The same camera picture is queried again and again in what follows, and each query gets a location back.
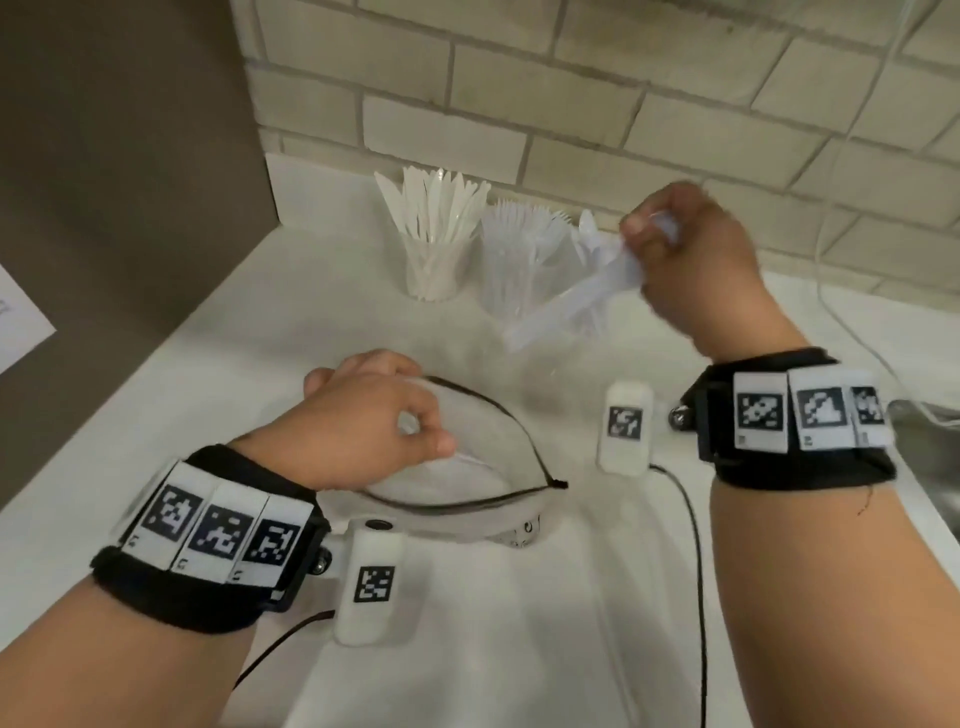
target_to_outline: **wire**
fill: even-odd
[[[831,212],[833,212],[833,183],[834,183],[834,172],[836,170],[836,165],[840,159],[840,156],[847,148],[847,144],[850,142],[853,137],[853,130],[856,128],[857,122],[860,120],[860,116],[863,114],[864,109],[870,103],[870,100],[874,96],[874,91],[876,90],[877,84],[880,82],[880,76],[883,75],[883,71],[886,70],[887,66],[890,64],[894,55],[897,53],[897,48],[900,47],[900,41],[903,38],[903,31],[906,28],[910,16],[913,12],[914,5],[916,5],[916,0],[905,0],[902,8],[900,9],[900,17],[897,19],[897,31],[894,33],[893,39],[891,39],[890,44],[886,48],[884,53],[883,62],[877,67],[874,77],[870,81],[870,86],[867,89],[867,95],[864,97],[863,102],[860,104],[860,108],[857,110],[856,115],[853,117],[847,133],[844,135],[843,142],[840,145],[840,149],[837,150],[837,153],[833,156],[833,159],[830,161],[827,169],[827,190],[824,195],[824,203],[821,207],[821,217],[820,224],[817,228],[817,241],[813,248],[813,271],[814,276],[817,281],[817,301],[824,308],[824,310],[829,314],[837,324],[840,325],[847,334],[850,335],[850,338],[853,339],[857,344],[863,347],[867,352],[870,353],[887,372],[894,378],[897,384],[900,385],[900,388],[906,393],[908,399],[913,402],[913,405],[920,411],[920,413],[928,420],[932,425],[938,427],[943,427],[944,429],[954,429],[960,425],[960,420],[940,420],[936,415],[929,410],[929,408],[920,400],[920,398],[914,394],[913,390],[903,381],[897,370],[893,368],[893,365],[878,352],[874,347],[868,344],[863,338],[853,330],[853,327],[847,323],[847,321],[840,315],[840,313],[829,303],[824,296],[824,282],[822,276],[822,266],[821,258],[823,257],[824,248],[826,247],[826,236],[827,231],[827,219]]]
[[[700,618],[700,728],[707,728],[707,614],[704,608],[704,552],[700,543],[700,527],[697,525],[697,516],[693,512],[693,503],[680,479],[665,467],[650,464],[650,470],[665,475],[684,497],[686,512],[690,514],[690,525],[693,527],[693,542],[697,547],[697,613]]]
[[[275,649],[277,649],[283,643],[285,643],[288,638],[297,634],[307,624],[313,624],[313,622],[315,621],[324,621],[325,619],[333,619],[334,615],[336,614],[337,613],[332,609],[327,610],[325,612],[318,612],[317,614],[311,615],[310,617],[292,626],[290,629],[288,629],[286,632],[280,635],[280,637],[277,638],[273,644],[271,644],[269,647],[263,650],[263,652],[260,653],[259,657],[257,657],[253,662],[250,663],[250,666],[247,667],[247,669],[245,669],[243,672],[240,673],[240,677],[238,677],[237,681],[233,683],[233,689],[236,690],[237,687],[240,685],[240,683],[246,680],[250,676],[250,673],[260,666],[260,663],[262,663],[264,660],[270,657],[270,654]]]

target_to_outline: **brick wall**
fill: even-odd
[[[404,160],[607,226],[704,182],[810,274],[900,0],[232,0],[264,148]],[[960,311],[960,0],[918,0],[837,161],[825,279]]]

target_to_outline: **white cable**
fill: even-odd
[[[827,230],[827,219],[831,212],[833,212],[833,182],[834,182],[834,171],[837,165],[837,161],[840,156],[847,149],[847,144],[850,142],[851,137],[853,136],[853,129],[856,127],[857,121],[860,120],[860,116],[863,114],[863,110],[867,107],[867,104],[870,103],[871,98],[874,95],[876,90],[876,85],[880,81],[880,76],[883,75],[883,71],[886,70],[887,66],[890,64],[890,61],[893,59],[894,55],[897,52],[897,49],[900,47],[900,41],[903,38],[903,32],[906,29],[907,23],[910,19],[910,16],[913,12],[914,6],[916,5],[916,0],[905,0],[903,7],[900,10],[900,17],[897,20],[897,29],[894,33],[893,39],[891,39],[890,44],[887,46],[886,52],[883,56],[883,62],[879,65],[874,74],[874,77],[870,81],[870,87],[867,91],[867,95],[863,100],[863,103],[860,104],[860,108],[856,112],[856,116],[853,118],[853,121],[850,124],[850,127],[847,129],[847,133],[843,138],[843,141],[840,144],[840,149],[837,151],[836,155],[833,157],[833,160],[830,161],[828,170],[827,170],[827,190],[824,197],[824,203],[821,207],[822,214],[820,218],[820,225],[817,228],[817,242],[813,249],[813,269],[814,276],[817,281],[817,301],[820,302],[820,305],[824,310],[830,315],[837,324],[840,325],[847,334],[850,335],[851,339],[863,347],[867,352],[869,352],[879,363],[880,365],[887,370],[887,372],[894,378],[897,384],[900,385],[900,388],[903,392],[906,393],[907,398],[913,403],[913,405],[920,411],[920,413],[927,418],[933,425],[938,427],[943,427],[945,429],[954,429],[957,426],[960,426],[960,420],[940,420],[934,415],[930,409],[917,397],[910,387],[903,381],[897,371],[893,368],[889,361],[884,358],[883,354],[874,349],[870,344],[863,340],[863,338],[853,330],[850,324],[848,324],[843,317],[837,312],[837,310],[827,301],[824,297],[824,286],[823,279],[821,277],[821,256],[825,248],[825,237],[824,233]]]

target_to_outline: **hand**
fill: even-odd
[[[403,376],[422,369],[402,354],[378,350],[315,369],[303,402],[230,446],[264,468],[313,490],[360,489],[427,460],[450,457],[457,443],[440,424],[433,393]],[[404,435],[401,412],[420,421]]]
[[[656,212],[680,223],[671,247],[649,223]],[[767,291],[750,236],[692,182],[656,192],[620,222],[643,264],[643,296],[654,311],[714,361],[735,361],[808,346]]]

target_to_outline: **metal sink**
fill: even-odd
[[[943,407],[929,408],[941,420],[960,417]],[[932,425],[907,400],[892,401],[889,414],[900,455],[960,541],[960,429]]]

